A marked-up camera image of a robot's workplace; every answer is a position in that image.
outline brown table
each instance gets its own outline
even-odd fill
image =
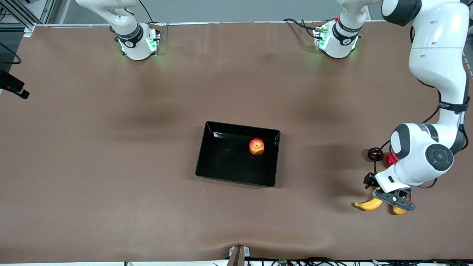
[[[0,97],[0,261],[253,257],[471,258],[473,149],[417,209],[363,212],[367,148],[420,122],[437,93],[408,69],[409,29],[367,23],[341,60],[286,24],[171,26],[160,54],[107,28],[37,27]],[[194,174],[208,120],[282,132],[275,188]],[[471,130],[473,115],[467,116]]]

